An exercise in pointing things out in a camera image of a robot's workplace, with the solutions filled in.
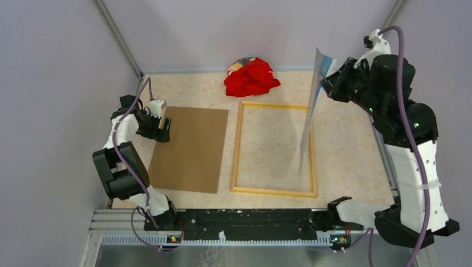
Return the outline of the yellow wooden photo frame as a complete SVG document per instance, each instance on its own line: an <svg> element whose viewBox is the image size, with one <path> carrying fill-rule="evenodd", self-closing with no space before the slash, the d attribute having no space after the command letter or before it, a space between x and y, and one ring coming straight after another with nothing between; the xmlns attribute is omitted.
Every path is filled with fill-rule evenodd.
<svg viewBox="0 0 472 267"><path fill-rule="evenodd" d="M313 135L312 130L309 130L308 132L308 148L309 148L308 157L309 157L310 184L311 184L310 191L259 189L259 188L252 188L252 187L239 187L237 185L240 141L241 141L241 135L242 135L242 126L244 122L244 109L246 107L308 111L308 106L304 106L304 105L295 105L295 104L286 104L286 103L249 102L249 101L241 101L239 103L230 190L232 192L247 193L247 194L317 198L318 197L318 184L317 184L316 163L315 163L315 156L314 156L314 135Z"/></svg>

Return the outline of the building and sky photo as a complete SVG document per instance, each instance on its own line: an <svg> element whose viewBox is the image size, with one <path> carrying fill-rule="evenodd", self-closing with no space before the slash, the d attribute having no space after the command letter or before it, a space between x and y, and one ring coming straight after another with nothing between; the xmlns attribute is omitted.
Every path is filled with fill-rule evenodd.
<svg viewBox="0 0 472 267"><path fill-rule="evenodd" d="M326 78L331 68L333 58L323 54L319 48L316 48L316 55L314 60L314 68L312 81L310 86L310 94L308 99L308 106L303 125L301 140L299 143L299 165L298 176L302 176L302 169L304 164L304 155L308 147L309 134L313 124L314 111L318 102L319 94L322 90L321 80Z"/></svg>

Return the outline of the clear plastic sheet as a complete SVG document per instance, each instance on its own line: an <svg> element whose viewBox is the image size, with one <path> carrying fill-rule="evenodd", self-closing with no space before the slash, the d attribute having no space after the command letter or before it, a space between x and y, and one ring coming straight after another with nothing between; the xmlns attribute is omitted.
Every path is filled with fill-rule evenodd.
<svg viewBox="0 0 472 267"><path fill-rule="evenodd" d="M246 107L239 150L239 187L310 191L309 148L298 176L306 111Z"/></svg>

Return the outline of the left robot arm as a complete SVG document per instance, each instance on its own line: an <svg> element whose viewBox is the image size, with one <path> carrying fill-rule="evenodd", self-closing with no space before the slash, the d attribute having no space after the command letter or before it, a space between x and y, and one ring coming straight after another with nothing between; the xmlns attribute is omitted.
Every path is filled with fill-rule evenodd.
<svg viewBox="0 0 472 267"><path fill-rule="evenodd" d="M178 224L172 201L150 184L150 176L132 143L136 135L161 143L170 141L171 119L165 100L147 106L133 95L120 97L121 107L110 118L111 132L92 160L107 196L133 202L149 220L148 230L171 230Z"/></svg>

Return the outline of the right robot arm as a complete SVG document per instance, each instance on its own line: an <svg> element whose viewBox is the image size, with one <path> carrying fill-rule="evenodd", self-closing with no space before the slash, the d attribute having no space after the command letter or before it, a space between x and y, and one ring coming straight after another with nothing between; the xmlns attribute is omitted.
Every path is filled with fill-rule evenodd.
<svg viewBox="0 0 472 267"><path fill-rule="evenodd" d="M407 248L415 247L424 231L425 248L436 236L458 232L460 225L448 217L440 196L435 113L410 98L415 68L407 60L397 87L397 61L396 55L376 56L372 62L348 58L321 81L329 98L353 102L372 117L391 157L400 198L386 206L341 197L328 204L326 221L333 229L347 223L373 228L389 244Z"/></svg>

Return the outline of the brown backing board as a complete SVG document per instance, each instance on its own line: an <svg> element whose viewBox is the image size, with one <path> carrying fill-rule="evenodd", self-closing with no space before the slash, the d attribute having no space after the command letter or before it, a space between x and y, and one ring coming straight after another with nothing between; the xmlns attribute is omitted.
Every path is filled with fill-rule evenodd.
<svg viewBox="0 0 472 267"><path fill-rule="evenodd" d="M166 115L170 141L155 145L148 168L151 185L217 193L229 111L170 106Z"/></svg>

